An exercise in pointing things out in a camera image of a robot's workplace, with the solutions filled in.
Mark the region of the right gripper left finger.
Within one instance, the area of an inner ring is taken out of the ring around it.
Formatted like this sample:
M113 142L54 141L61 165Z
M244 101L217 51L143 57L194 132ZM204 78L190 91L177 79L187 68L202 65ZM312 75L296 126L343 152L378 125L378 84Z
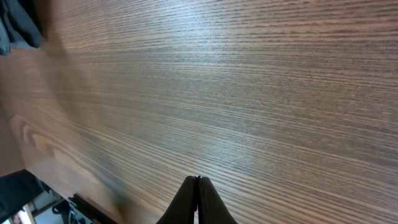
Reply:
M198 203L197 186L197 177L186 177L157 224L193 224Z

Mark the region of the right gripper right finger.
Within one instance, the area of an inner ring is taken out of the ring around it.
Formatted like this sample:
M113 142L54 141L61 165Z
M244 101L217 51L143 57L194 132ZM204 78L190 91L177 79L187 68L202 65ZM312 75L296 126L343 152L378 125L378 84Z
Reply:
M198 182L199 224L237 224L208 177Z

